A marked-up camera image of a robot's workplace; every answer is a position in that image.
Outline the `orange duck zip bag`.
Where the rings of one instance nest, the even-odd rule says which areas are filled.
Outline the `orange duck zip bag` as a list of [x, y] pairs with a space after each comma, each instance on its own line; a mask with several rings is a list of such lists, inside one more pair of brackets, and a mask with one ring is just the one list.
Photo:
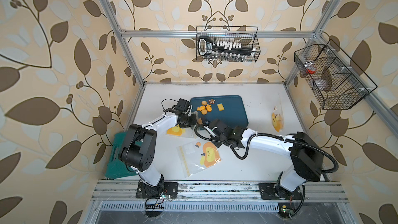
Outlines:
[[174, 126], [167, 130], [166, 135], [177, 137], [177, 138], [187, 138], [196, 139], [198, 136], [194, 132], [194, 127], [181, 128], [180, 125]]

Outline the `clear duck zip bag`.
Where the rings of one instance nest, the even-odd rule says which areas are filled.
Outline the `clear duck zip bag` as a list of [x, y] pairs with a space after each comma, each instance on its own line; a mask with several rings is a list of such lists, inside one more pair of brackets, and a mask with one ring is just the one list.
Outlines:
[[281, 132], [285, 125], [284, 113], [282, 108], [282, 102], [280, 94], [278, 94], [274, 100], [274, 108], [271, 114], [272, 124], [277, 132]]

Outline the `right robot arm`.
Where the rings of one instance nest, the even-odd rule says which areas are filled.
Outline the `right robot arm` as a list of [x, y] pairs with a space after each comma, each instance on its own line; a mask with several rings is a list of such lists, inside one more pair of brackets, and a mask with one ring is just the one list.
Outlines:
[[216, 119], [204, 129], [210, 134], [210, 140], [228, 146], [235, 156], [244, 160], [251, 148], [272, 152], [290, 159], [292, 165], [281, 172], [275, 189], [294, 192], [298, 186], [321, 180], [322, 164], [325, 155], [319, 147], [303, 132], [278, 136], [260, 133], [249, 128], [230, 128]]

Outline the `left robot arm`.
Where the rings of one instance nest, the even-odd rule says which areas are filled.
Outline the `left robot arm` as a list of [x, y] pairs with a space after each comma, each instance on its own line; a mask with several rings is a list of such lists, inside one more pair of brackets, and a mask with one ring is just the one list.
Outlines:
[[179, 99], [171, 108], [163, 110], [162, 115], [144, 124], [129, 126], [118, 159], [128, 171], [134, 171], [144, 184], [149, 187], [159, 187], [163, 177], [152, 164], [155, 156], [157, 137], [163, 136], [167, 130], [179, 126], [183, 129], [196, 125], [197, 115], [191, 113], [189, 101]]

